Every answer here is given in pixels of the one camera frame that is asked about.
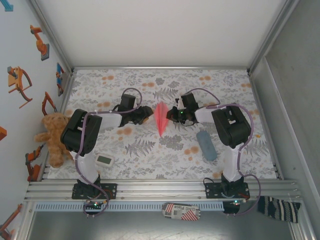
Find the wall decal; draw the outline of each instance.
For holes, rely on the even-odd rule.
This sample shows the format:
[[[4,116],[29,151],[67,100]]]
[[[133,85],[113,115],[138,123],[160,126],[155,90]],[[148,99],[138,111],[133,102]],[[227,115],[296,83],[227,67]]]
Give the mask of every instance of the wall decal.
[[[7,130],[5,130],[3,127],[0,127],[0,141],[4,139],[7,136]]]
[[[14,6],[8,2],[8,0],[0,0],[2,5],[4,6],[4,11],[5,12],[13,12],[14,11]]]
[[[43,115],[47,115],[47,112],[46,112],[46,104],[47,104],[47,101],[50,103],[50,105],[53,107],[54,109],[54,112],[56,113],[58,110],[56,108],[56,105],[54,104],[54,102],[52,101],[49,93],[47,93],[46,91],[44,92],[44,99],[43,99],[43,102],[42,102],[42,113]]]
[[[9,218],[3,223],[0,224],[0,236],[4,240],[11,240],[12,234],[15,232],[13,229],[11,232],[7,231],[8,225],[15,219],[15,217],[21,212],[22,203],[18,205],[17,209],[9,216]]]
[[[65,73],[63,68],[60,66],[60,64],[57,62],[56,63],[56,85],[58,86],[58,96],[64,93],[64,88],[63,85],[65,85],[65,82],[63,80],[62,75]]]
[[[9,66],[7,68],[7,72],[9,74],[9,76],[8,76],[8,86],[11,87],[11,86],[14,85],[14,88],[11,89],[9,91],[9,93],[12,93],[13,91],[17,90],[21,94],[21,96],[24,98],[24,100],[26,100],[26,102],[19,107],[19,109],[20,109],[24,105],[26,105],[27,103],[32,101],[32,98],[28,98],[25,95],[25,90],[32,86],[32,82],[30,80],[30,77],[26,73],[26,71],[21,69],[19,66],[15,67],[15,68],[12,68],[11,66]],[[23,83],[22,83],[22,76],[23,75],[26,77],[26,79],[27,79],[27,81],[29,83],[29,86],[27,86],[25,88],[24,88]]]
[[[44,44],[42,39],[39,37],[38,33],[42,33],[40,27],[33,27],[30,25],[30,31],[36,38],[36,48],[41,53],[41,60],[44,61],[49,58],[49,43]]]
[[[36,150],[34,150],[32,153],[26,153],[25,154],[25,165],[28,169],[29,176],[27,178],[28,182],[35,182],[38,179],[38,175],[40,172],[41,165],[35,164],[34,166],[31,165],[31,163],[36,160],[41,155],[41,149],[44,147],[45,143],[38,146]]]

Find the blue eraser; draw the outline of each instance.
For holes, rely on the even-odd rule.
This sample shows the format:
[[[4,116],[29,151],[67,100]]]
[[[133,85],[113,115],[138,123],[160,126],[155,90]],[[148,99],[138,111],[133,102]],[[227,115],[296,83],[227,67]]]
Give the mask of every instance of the blue eraser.
[[[207,131],[200,131],[196,134],[196,139],[200,145],[204,158],[207,161],[215,160],[218,155]]]

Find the red and white package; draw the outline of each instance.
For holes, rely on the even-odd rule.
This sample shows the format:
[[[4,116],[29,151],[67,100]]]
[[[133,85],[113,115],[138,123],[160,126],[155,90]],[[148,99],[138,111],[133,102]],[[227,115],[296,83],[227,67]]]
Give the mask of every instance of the red and white package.
[[[166,202],[162,205],[162,214],[167,219],[197,221],[201,211],[198,206]]]

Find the white wall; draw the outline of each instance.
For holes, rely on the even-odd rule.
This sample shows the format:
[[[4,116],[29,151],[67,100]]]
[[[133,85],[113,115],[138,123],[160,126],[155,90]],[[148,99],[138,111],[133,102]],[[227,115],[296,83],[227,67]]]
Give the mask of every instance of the white wall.
[[[35,134],[44,132],[41,124],[42,101],[47,91],[57,108],[60,107],[63,95],[58,97],[56,85],[56,65],[59,62],[54,49],[50,46],[50,57],[41,61],[36,47],[36,38],[30,33],[30,25],[38,27],[26,1],[10,0],[13,12],[5,12],[0,5],[0,127],[7,130],[7,136],[0,140],[0,224],[17,208],[25,197],[28,186],[28,171],[25,165],[25,154],[35,150]],[[46,36],[39,34],[45,43]],[[8,93],[7,67],[20,66],[29,75],[32,87],[25,91],[33,98],[27,105],[19,109],[25,100],[14,91]],[[23,86],[27,80],[23,77]],[[47,112],[53,112],[48,106]],[[44,148],[37,162],[47,155]]]
[[[73,66],[249,67],[285,0],[37,0]]]

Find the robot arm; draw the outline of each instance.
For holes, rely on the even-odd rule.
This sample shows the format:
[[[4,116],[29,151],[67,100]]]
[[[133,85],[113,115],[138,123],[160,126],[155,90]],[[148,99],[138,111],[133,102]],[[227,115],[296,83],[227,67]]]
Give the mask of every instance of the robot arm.
[[[88,112],[77,109],[62,132],[60,140],[66,149],[70,151],[73,158],[76,159],[76,155],[79,153],[75,164],[80,174],[78,184],[81,184],[82,188],[89,189],[86,190],[89,193],[88,197],[94,198],[99,194],[97,188],[90,186],[90,183],[100,184],[92,152],[96,145],[99,131],[104,128],[122,127],[129,122],[141,125],[153,114],[150,107],[140,106],[141,103],[134,108],[135,100],[136,97],[132,95],[122,94],[120,104],[115,106],[113,110],[106,112],[108,114],[87,115]]]
[[[224,170],[221,176],[223,192],[233,195],[243,184],[244,178],[239,172],[238,157],[242,146],[251,135],[251,127],[236,104],[213,108],[199,107],[192,93],[188,92],[176,99],[178,103],[167,113],[167,118],[176,123],[191,126],[196,123],[213,123],[221,142],[228,146],[224,153]]]

